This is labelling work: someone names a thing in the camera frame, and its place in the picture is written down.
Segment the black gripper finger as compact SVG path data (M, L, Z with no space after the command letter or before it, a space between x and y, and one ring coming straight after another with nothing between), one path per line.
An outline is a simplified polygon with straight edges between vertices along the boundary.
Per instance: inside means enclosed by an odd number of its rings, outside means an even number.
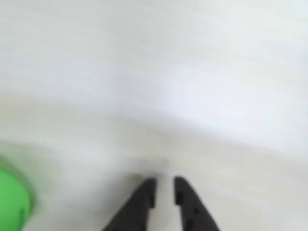
M146 178L118 209L103 231L146 231L149 211L155 207L156 178Z
M220 231L198 194L184 177L174 178L174 199L180 208L183 231Z

